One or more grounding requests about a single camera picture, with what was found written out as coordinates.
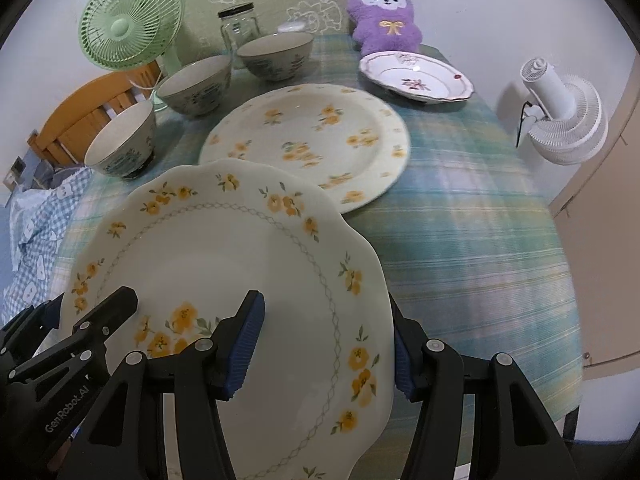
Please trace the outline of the cotton swab container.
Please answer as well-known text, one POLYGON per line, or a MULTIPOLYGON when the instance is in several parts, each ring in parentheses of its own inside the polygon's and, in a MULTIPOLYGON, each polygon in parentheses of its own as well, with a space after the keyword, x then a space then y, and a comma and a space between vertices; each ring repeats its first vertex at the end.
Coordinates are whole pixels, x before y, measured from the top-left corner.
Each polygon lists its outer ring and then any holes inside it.
POLYGON ((302 21, 292 21, 280 24, 277 27, 278 34, 286 34, 287 32, 304 32, 306 23, 302 21))

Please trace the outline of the blue checkered blanket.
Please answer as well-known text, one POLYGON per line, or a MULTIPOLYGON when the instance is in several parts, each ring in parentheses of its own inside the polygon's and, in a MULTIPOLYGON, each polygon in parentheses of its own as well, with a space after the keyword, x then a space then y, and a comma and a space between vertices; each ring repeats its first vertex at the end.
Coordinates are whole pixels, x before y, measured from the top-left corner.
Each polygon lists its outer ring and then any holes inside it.
POLYGON ((74 170, 56 188, 21 190, 1 222, 1 322, 49 298, 56 256, 93 171, 74 170))

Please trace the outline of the purple plush bunny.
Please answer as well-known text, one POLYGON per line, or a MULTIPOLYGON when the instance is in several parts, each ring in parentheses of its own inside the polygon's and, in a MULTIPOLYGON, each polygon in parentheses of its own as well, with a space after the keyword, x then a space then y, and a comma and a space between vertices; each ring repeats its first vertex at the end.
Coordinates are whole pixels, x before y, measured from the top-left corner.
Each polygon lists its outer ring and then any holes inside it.
POLYGON ((423 36, 411 0, 347 0, 346 11, 361 56, 420 50, 423 36))

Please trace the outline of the beige door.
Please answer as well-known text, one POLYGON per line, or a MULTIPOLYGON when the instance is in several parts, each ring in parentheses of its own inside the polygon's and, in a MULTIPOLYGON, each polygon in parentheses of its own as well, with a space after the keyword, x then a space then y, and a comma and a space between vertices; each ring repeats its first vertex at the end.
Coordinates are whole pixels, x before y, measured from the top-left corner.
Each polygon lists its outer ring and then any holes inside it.
POLYGON ((602 150, 580 166, 551 212, 570 264, 587 380, 639 366, 639 62, 602 150))

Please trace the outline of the scalloped yellow flower plate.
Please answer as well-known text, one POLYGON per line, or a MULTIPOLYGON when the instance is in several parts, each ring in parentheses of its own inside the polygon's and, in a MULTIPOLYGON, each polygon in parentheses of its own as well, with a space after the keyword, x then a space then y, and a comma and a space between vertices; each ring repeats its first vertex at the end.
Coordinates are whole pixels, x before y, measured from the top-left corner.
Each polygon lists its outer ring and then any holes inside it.
POLYGON ((122 286, 136 313, 107 341, 169 356, 250 290, 265 322, 241 389, 218 406, 241 479, 345 479, 390 417, 392 309, 374 249, 321 188, 226 159, 179 166, 110 211, 77 257, 61 336, 122 286))

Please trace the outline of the green desk fan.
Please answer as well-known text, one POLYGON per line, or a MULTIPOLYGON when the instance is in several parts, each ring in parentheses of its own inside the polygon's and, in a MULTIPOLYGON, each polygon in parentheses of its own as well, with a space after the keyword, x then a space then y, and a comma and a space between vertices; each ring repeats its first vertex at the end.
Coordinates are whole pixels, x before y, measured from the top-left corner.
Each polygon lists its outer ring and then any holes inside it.
POLYGON ((178 72, 176 37, 183 0, 89 0, 78 24, 88 60, 104 70, 128 72, 160 62, 164 76, 178 72))

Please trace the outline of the wall power socket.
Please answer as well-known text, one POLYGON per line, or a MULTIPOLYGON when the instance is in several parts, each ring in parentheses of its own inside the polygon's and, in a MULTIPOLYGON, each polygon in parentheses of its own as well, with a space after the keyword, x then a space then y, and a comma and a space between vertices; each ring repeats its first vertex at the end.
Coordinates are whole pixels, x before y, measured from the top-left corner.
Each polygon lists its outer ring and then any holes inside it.
POLYGON ((23 182, 23 174, 26 169, 26 164, 21 157, 17 157, 14 160, 14 163, 10 167, 9 171, 6 173, 6 176, 3 178, 3 185, 10 191, 13 192, 17 185, 23 182))

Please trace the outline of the white standing fan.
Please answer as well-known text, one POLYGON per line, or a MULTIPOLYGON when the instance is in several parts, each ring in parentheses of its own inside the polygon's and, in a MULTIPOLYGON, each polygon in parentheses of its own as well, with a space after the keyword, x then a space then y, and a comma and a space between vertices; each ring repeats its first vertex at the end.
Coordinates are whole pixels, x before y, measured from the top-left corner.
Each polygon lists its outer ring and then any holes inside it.
POLYGON ((559 166, 580 165, 600 152, 608 114, 591 82, 558 74, 545 58, 524 63, 521 80, 534 100, 523 105, 516 144, 529 138, 542 158, 559 166))

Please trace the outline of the red pattern white plate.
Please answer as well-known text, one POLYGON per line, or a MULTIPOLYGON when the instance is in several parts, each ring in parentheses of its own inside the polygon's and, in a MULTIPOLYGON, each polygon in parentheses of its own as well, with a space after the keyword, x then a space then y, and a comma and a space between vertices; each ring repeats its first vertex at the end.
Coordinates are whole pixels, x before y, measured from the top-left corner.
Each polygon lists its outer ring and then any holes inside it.
POLYGON ((371 53, 360 60, 359 70, 380 87, 426 104, 463 102, 474 93, 460 70, 419 53, 371 53))

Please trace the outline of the plaid green tablecloth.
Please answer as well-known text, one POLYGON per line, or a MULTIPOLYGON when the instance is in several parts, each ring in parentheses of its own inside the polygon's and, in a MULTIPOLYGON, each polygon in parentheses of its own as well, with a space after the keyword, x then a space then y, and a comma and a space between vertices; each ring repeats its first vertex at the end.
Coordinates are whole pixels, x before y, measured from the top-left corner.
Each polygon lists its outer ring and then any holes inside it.
MULTIPOLYGON (((582 398, 570 267, 547 203, 497 116, 478 94, 424 106, 370 84, 359 75, 347 35, 320 36, 313 45, 294 80, 267 84, 239 70, 212 114, 188 119, 161 112, 156 157, 137 180, 94 174, 56 255, 50 296, 65 292, 74 260, 104 214, 170 167, 195 164, 209 131, 235 107, 302 82, 360 88, 390 104, 410 133, 399 180, 345 217, 378 253, 398 306, 461 354, 511 353, 552 419, 562 422, 582 398)), ((420 408, 395 394, 390 421, 351 479, 399 478, 420 408)))

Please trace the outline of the round yellow flower plate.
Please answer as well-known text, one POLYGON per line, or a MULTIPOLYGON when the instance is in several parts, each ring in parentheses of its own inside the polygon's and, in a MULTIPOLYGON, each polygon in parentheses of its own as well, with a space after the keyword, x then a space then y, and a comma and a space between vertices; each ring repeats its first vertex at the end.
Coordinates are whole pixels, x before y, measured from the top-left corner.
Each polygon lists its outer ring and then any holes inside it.
POLYGON ((231 157, 279 168, 319 185, 344 214, 383 195, 409 155, 408 127, 383 100, 338 84, 298 84, 232 110, 198 161, 231 157))

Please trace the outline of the glass jar black lid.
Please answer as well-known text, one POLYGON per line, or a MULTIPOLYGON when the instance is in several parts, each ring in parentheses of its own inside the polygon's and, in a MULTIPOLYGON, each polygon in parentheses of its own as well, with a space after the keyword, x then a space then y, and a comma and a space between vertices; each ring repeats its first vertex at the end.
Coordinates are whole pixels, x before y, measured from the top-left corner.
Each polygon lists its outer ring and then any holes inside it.
POLYGON ((254 3, 241 3, 221 10, 218 12, 218 18, 221 37, 231 58, 232 66, 239 70, 244 67, 243 62, 238 58, 239 47, 260 36, 254 3))

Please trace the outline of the floral ceramic bowl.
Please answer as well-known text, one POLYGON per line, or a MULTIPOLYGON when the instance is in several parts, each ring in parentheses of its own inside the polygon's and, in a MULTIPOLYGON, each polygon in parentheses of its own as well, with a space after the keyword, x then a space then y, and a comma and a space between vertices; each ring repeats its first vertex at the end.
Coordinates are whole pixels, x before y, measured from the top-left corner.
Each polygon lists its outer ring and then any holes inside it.
POLYGON ((206 115, 216 110, 229 89, 231 67, 232 61, 227 55, 203 58, 166 78, 156 95, 181 115, 206 115))
POLYGON ((151 101, 126 108, 93 139, 85 154, 85 165, 110 177, 136 174, 154 155, 155 128, 151 101))
POLYGON ((293 78, 307 62, 313 42, 310 32, 277 32, 243 44, 236 56, 255 77, 284 81, 293 78))

